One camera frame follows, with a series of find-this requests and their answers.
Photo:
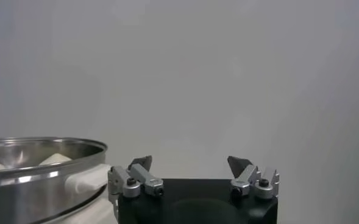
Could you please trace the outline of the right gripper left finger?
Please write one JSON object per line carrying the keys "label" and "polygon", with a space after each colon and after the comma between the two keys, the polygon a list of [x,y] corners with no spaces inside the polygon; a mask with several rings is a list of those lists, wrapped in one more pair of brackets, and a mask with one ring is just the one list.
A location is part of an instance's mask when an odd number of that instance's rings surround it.
{"label": "right gripper left finger", "polygon": [[152,156],[135,158],[127,166],[112,166],[107,172],[108,199],[113,205],[114,213],[119,211],[120,196],[129,199],[138,198],[142,192],[155,198],[164,195],[164,182],[153,176],[150,168]]}

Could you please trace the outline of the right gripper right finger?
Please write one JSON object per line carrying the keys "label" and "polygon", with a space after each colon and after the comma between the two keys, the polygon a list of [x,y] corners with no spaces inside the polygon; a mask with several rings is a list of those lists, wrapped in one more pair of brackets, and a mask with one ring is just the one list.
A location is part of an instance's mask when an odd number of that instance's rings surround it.
{"label": "right gripper right finger", "polygon": [[230,181],[231,195],[235,198],[248,196],[252,191],[262,200],[279,196],[280,175],[267,167],[263,172],[248,159],[229,156],[227,162],[234,178]]}

